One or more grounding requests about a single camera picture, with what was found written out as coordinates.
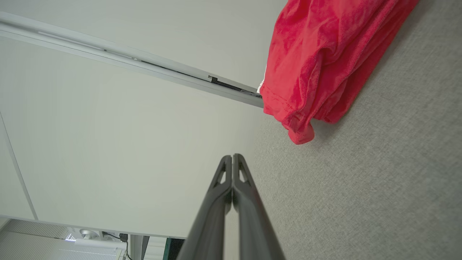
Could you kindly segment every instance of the green object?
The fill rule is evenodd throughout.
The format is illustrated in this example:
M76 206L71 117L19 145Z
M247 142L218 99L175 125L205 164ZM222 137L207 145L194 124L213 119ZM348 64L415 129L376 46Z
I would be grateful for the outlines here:
M163 260L168 260L168 258L169 258L170 244L171 243L172 243L172 239L167 238L167 241L165 242L165 250L164 250L164 258L163 258Z

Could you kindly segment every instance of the white wall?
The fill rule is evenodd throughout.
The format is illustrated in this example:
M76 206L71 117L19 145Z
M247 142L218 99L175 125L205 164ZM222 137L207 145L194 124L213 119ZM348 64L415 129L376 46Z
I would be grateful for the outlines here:
M0 215L34 219L14 168L9 147L5 127L0 118Z
M0 217L0 230L10 221L9 218L6 217Z
M258 87L286 0L2 0L0 10Z
M0 37L0 111L38 219L186 237L262 109Z

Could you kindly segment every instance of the gray carpet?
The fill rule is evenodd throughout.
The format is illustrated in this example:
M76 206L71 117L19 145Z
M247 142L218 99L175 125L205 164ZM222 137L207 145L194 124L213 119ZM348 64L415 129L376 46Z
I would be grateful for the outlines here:
M461 59L462 1L422 0L339 123L296 146L264 118L251 171L287 259L462 259Z

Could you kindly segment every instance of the red cloth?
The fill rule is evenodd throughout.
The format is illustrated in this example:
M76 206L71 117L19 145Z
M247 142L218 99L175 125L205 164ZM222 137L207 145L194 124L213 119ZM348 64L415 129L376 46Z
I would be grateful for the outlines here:
M312 118L336 123L418 0L289 0L274 27L264 112L296 144L314 138Z

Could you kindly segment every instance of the cable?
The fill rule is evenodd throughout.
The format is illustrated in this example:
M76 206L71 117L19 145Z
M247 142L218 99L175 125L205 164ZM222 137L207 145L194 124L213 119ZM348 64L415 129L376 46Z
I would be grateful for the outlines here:
M125 254L127 255L127 257L130 259L130 260L133 260L129 255L128 255L128 242L127 243L127 250L125 250Z
M110 236L115 237L115 238L117 238L117 239L120 240L120 237L116 237L115 235L111 235L111 234L109 234L109 233L107 233L107 232L104 232L104 233L105 233L106 235L110 235ZM128 241L126 241L126 243L127 243L127 250L125 250L125 255L126 255L130 260L133 260L133 259L128 255Z
M111 234L106 233L106 232L105 232L105 234L106 234L106 235L110 235L110 236L115 237L115 238L117 238L118 240L120 240L120 237L116 237L115 235L111 235Z

